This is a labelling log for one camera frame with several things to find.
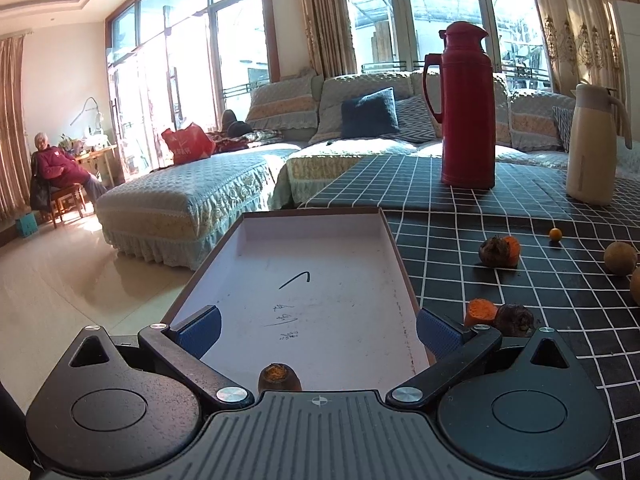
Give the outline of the dark rotten fruit half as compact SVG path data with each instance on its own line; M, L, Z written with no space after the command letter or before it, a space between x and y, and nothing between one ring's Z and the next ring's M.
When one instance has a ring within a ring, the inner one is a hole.
M302 391L302 384L292 367L284 363L267 365L258 377L258 392L266 391Z

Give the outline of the small orange kumquat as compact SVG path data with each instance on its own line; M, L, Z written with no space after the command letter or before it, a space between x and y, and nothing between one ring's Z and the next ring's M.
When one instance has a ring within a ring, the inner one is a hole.
M563 233L558 228L553 228L549 231L549 238L554 242L559 242L560 240L562 240L562 236L563 236Z

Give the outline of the orange fruit piece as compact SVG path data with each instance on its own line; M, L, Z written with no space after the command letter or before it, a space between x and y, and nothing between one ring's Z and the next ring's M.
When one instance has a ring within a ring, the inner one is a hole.
M498 307L493 302L483 298L475 298L466 306L464 325L485 324L493 326L497 314Z

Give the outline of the dark and orange fruit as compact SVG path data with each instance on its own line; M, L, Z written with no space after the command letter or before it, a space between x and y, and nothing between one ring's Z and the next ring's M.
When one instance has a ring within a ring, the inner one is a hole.
M515 268L521 255L521 244L514 236L493 236L480 244L480 262L490 268Z

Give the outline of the brown cardboard tray box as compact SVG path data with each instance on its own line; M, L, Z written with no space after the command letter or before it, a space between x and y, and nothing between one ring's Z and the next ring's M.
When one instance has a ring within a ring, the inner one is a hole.
M271 363L306 391L386 393L428 367L419 307L378 208L244 214L163 321L213 306L202 362L251 392Z

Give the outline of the black grid tablecloth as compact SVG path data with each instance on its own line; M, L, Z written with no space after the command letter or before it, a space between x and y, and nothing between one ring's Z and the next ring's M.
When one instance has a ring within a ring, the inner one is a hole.
M436 344L451 348L471 315L511 307L509 327L557 330L599 390L613 431L597 462L605 479L639 474L637 271L604 262L614 243L639 243L639 181L614 184L608 206L574 200L561 170L496 165L488 190L446 185L434 157L360 160L303 199L305 207L382 209Z

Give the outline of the wooden chair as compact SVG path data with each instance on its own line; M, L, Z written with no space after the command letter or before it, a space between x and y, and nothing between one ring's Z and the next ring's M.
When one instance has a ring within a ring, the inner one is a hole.
M54 188L51 191L50 205L50 218L55 228L58 227L59 223L64 223L64 214L69 210L76 211L78 217L82 219L86 213L84 188L78 183L72 184L67 188Z

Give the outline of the brown round fruit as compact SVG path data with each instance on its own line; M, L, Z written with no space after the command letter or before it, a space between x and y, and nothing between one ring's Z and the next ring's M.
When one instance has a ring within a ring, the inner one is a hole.
M603 261L612 274L629 275L636 270L638 252L631 244L613 242L605 248Z

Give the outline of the brown fruit at edge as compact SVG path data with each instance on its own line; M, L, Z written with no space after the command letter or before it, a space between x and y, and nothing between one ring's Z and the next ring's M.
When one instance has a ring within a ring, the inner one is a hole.
M637 268L632 272L629 282L629 290L632 298L634 298L634 302L640 306L640 268Z

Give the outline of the teal small box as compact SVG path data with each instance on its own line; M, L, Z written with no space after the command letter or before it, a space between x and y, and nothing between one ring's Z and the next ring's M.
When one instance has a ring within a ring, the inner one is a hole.
M29 212L23 214L20 218L15 220L15 229L20 237L26 238L32 236L38 232L38 222L35 214Z

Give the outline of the wooden side table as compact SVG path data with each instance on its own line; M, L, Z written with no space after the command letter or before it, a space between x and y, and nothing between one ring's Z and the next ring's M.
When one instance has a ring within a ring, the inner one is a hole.
M116 145L81 154L76 157L76 162L93 174L106 188L114 188L124 182Z

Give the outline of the red plastic bag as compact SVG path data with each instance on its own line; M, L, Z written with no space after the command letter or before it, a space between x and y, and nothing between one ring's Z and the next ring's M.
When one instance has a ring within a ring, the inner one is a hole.
M186 128L166 129L160 136L171 151L175 165L209 158L214 154L216 142L200 126L190 123Z

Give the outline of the seated person in red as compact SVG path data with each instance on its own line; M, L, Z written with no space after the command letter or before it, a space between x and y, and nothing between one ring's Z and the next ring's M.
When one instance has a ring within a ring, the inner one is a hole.
M52 192L75 184L84 188L93 204L107 192L101 181L82 168L76 159L62 148L52 146L45 133L37 133L34 142L36 150L30 160L32 180L29 205L32 210L50 212Z

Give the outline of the beige left curtain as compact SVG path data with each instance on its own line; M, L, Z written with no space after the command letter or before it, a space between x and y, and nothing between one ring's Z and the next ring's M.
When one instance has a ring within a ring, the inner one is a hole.
M1 40L0 136L1 221L15 218L29 206L30 155L22 104L25 36Z

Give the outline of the red thermos flask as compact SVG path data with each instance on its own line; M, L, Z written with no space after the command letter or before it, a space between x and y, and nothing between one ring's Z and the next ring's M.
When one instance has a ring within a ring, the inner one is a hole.
M456 188L488 190L495 185L496 106L488 32L457 21L439 33L442 53L425 55L424 66L439 69L442 182Z

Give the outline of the cream thermos jug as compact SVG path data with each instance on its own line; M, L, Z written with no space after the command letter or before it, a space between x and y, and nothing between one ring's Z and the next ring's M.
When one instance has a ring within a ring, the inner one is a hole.
M632 149L629 116L624 103L608 89L578 84L566 174L566 192L583 203L608 206L612 202L621 136Z

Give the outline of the dark blue cushion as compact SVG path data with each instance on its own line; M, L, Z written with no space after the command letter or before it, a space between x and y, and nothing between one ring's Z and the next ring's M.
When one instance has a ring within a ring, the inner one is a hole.
M341 106L342 139L375 139L400 133L393 88L346 100Z

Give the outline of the quilted sectional sofa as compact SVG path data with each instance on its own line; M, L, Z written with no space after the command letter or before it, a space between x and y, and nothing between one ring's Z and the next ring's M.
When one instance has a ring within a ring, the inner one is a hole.
M254 129L245 148L171 165L113 188L98 201L102 233L126 255L196 269L241 214L307 203L331 182L373 155L438 157L442 133L439 76L387 72L323 78L314 70L315 129ZM396 136L342 139L342 103L384 88L395 101L422 96L437 139L412 144Z

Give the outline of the striped back cushion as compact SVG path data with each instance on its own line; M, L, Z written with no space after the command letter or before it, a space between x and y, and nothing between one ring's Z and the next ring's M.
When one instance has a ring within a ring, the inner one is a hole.
M254 129L293 130L318 127L314 76L264 84L252 92L245 121Z

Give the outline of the gold embroidered right curtain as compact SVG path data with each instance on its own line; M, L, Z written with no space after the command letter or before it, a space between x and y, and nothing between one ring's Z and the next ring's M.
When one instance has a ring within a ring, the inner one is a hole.
M556 92L568 96L585 82L608 88L616 98L626 99L615 1L535 0Z

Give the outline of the white air conditioner unit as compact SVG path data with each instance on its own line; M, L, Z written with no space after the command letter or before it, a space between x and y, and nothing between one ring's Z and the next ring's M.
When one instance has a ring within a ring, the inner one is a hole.
M630 117L632 138L639 141L640 4L617 0L614 10L623 59L626 107Z

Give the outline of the gold middle curtain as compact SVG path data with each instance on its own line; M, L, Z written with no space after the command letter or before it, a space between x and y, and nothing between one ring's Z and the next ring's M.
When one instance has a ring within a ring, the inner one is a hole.
M358 70L347 0L300 0L311 67L324 78Z

